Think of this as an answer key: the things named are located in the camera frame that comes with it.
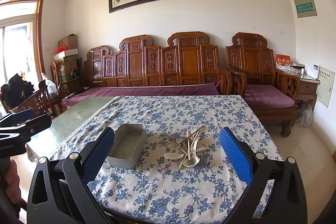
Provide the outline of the person's left hand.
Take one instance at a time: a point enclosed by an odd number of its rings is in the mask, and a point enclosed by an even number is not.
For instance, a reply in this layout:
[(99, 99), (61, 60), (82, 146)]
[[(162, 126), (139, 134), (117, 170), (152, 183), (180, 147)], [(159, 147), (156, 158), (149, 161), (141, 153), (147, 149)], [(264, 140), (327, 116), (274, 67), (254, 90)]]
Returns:
[(12, 203), (19, 203), (21, 200), (21, 189), (19, 187), (20, 179), (18, 176), (17, 165), (14, 160), (10, 161), (10, 166), (6, 174), (6, 195)]

